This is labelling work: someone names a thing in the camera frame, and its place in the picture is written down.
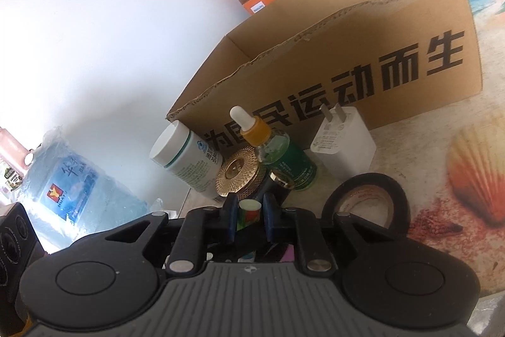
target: plastic wrap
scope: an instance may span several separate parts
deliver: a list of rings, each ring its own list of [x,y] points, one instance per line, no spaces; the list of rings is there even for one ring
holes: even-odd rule
[[[17,200],[48,251],[161,209],[160,201],[149,207],[72,151],[58,130],[47,133],[35,151]]]

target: white phone charger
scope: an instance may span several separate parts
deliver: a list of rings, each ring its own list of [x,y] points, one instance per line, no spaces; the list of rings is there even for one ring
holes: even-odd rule
[[[311,151],[342,181],[366,173],[377,146],[358,110],[337,104],[330,110],[322,105],[321,111],[325,117]]]

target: metal screw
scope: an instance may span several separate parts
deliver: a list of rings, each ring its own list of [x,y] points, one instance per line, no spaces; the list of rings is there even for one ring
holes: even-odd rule
[[[188,273],[188,271],[193,270],[193,267],[194,264],[189,260],[176,260],[168,266],[175,273]]]
[[[307,268],[312,271],[325,272],[331,269],[331,263],[323,259],[310,260]]]

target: blue label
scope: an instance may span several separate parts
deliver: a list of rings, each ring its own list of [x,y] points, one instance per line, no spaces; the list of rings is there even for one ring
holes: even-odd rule
[[[97,181],[96,170],[79,155],[59,161],[42,193],[41,203],[63,220],[76,223]]]
[[[199,140],[196,144],[198,145],[198,149],[200,149],[201,151],[205,152],[207,150],[208,145],[203,141]]]

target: green bottle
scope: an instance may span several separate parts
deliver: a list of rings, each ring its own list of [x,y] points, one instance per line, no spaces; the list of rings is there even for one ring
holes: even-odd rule
[[[233,107],[230,116],[241,127],[244,139],[256,148],[261,163],[289,177],[295,190],[305,190],[314,183],[317,166],[286,132],[271,129],[259,116],[251,116],[240,106]]]

